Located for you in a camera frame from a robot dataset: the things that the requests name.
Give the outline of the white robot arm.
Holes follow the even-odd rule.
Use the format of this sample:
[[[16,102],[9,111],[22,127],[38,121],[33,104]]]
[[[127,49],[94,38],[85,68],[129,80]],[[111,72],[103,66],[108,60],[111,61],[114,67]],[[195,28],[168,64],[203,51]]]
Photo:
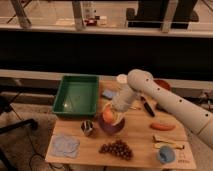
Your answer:
[[[127,84],[113,97],[112,106],[119,112],[126,112],[139,92],[154,98],[163,109],[213,149],[213,113],[161,88],[147,71],[131,70],[127,75]]]

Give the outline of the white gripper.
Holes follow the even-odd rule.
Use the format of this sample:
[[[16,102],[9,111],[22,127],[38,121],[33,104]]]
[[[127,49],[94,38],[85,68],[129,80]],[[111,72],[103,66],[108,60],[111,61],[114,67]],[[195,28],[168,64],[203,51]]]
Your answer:
[[[116,111],[118,111],[113,114],[114,120],[112,122],[112,125],[115,126],[120,123],[121,120],[124,118],[124,112],[128,110],[129,104],[125,102],[122,98],[115,96],[112,99],[112,106]]]

